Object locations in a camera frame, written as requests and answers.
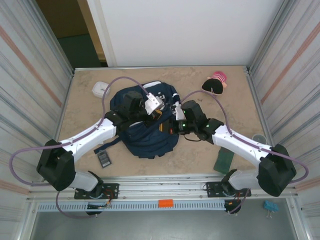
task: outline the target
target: cable connector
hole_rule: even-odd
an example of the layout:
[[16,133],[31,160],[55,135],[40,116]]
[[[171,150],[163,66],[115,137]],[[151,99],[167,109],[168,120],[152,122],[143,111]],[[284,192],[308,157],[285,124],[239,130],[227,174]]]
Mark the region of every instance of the cable connector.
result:
[[148,115],[151,115],[154,110],[160,109],[164,106],[164,102],[158,96],[154,96],[149,92],[146,97],[148,98],[148,100],[145,101],[144,108]]

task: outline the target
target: beige marble surface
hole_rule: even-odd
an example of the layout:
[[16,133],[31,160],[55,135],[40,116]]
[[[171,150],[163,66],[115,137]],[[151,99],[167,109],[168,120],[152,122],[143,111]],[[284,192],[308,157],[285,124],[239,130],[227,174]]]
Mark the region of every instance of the beige marble surface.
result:
[[[257,133],[262,134],[263,130],[242,66],[102,68],[75,73],[59,139],[72,137],[99,120],[102,115],[101,99],[92,93],[92,88],[98,81],[109,83],[120,76],[134,78],[140,83],[159,80],[173,85],[182,98],[191,91],[199,90],[207,77],[215,71],[223,71],[227,75],[228,87],[218,98],[227,112],[231,128],[249,138]],[[113,84],[105,100],[107,110],[110,99],[118,90],[134,85],[126,79]],[[225,121],[222,111],[210,96],[196,93],[189,99],[196,100],[208,118]],[[219,149],[219,146],[208,142],[190,142],[181,136],[174,150],[165,156],[139,159],[131,155],[125,145],[119,142],[107,149],[112,165],[102,168],[91,150],[76,162],[76,168],[93,171],[101,177],[214,173]],[[235,155],[231,168],[245,170],[253,168],[253,165]]]

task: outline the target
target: white wall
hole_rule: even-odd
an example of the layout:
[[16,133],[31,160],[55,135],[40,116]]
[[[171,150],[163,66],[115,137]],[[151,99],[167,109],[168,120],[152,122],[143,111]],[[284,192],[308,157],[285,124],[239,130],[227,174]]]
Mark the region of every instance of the white wall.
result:
[[88,0],[112,67],[247,65],[282,2]]

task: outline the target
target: navy backpack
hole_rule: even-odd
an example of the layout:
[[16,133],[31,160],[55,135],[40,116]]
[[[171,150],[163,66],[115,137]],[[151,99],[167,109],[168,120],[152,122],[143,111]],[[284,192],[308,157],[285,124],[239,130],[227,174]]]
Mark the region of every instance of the navy backpack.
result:
[[[130,126],[126,131],[120,132],[118,138],[97,148],[94,151],[95,153],[105,150],[120,141],[123,141],[129,151],[139,158],[154,159],[155,156],[161,157],[174,149],[178,142],[179,135],[161,132],[159,131],[159,125],[169,118],[175,118],[171,106],[175,102],[180,102],[180,97],[173,86],[161,81],[149,82],[143,86],[148,92],[154,96],[159,96],[164,102],[165,107],[161,110],[161,117],[149,127],[143,122]],[[125,94],[130,91],[140,93],[145,101],[148,99],[146,93],[140,86],[124,88],[118,91],[111,99],[110,109],[112,110],[115,106],[121,104]]]

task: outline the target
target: corrugated metal wall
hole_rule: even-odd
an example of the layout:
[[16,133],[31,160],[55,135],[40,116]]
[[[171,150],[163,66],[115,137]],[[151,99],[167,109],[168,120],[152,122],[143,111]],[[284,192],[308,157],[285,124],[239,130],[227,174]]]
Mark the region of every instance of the corrugated metal wall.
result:
[[[17,233],[28,186],[10,173],[10,155],[55,138],[72,79],[47,22],[32,0],[0,1],[0,239]],[[37,181],[40,152],[20,154],[17,174]]]
[[320,1],[290,2],[250,70],[273,141],[309,167],[296,188],[313,237],[320,239]]

